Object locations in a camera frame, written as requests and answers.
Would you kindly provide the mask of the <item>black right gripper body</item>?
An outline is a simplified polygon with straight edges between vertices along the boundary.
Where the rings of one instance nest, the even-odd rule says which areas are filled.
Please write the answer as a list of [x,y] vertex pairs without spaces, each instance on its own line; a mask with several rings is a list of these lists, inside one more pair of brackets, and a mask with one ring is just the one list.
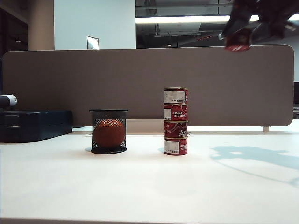
[[269,24],[274,36],[282,39],[285,37],[287,28],[296,26],[289,19],[299,12],[299,2],[297,0],[234,0],[232,12],[257,15],[259,19],[255,24]]

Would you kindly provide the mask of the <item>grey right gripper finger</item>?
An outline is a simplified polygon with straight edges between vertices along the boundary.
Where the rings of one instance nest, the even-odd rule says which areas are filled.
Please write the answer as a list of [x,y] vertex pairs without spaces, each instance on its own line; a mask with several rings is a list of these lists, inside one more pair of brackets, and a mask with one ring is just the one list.
[[267,23],[260,23],[249,28],[250,37],[249,44],[253,45],[256,42],[264,41],[274,36],[271,27]]
[[251,13],[248,14],[248,13],[232,12],[230,14],[230,18],[226,23],[224,29],[218,35],[219,40],[223,40],[229,35],[232,35],[235,32],[247,26],[251,19],[251,16],[252,16]]

